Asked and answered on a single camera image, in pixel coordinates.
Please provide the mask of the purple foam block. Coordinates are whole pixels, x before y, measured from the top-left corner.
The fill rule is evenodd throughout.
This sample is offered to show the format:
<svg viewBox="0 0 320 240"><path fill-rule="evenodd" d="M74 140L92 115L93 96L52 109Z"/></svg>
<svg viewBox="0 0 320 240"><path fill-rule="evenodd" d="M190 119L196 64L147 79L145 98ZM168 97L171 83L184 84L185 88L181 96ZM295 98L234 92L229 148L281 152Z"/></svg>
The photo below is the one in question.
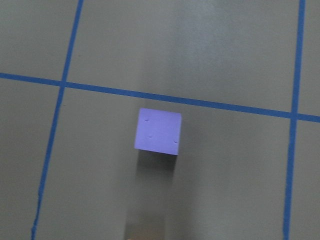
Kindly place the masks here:
<svg viewBox="0 0 320 240"><path fill-rule="evenodd" d="M181 125L180 113L141 108L138 114L134 148L177 156Z"/></svg>

